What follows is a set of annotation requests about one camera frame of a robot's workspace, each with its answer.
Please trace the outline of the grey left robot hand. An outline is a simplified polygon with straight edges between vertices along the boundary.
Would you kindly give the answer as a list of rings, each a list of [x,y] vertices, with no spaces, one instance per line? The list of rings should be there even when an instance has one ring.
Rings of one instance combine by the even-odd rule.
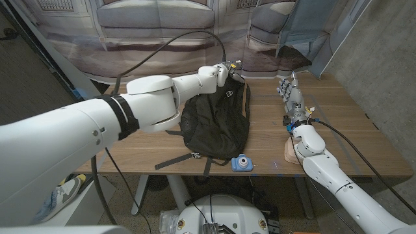
[[[241,60],[237,60],[237,61],[226,61],[225,66],[228,70],[228,74],[234,74],[236,71],[241,70],[242,68],[242,61]]]

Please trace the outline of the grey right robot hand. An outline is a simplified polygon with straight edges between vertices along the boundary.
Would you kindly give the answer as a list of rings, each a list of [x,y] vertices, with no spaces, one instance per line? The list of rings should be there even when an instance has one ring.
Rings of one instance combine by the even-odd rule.
[[[307,112],[304,97],[299,89],[296,72],[291,73],[291,80],[280,80],[276,90],[282,98],[285,112],[291,122],[306,121],[310,113]]]

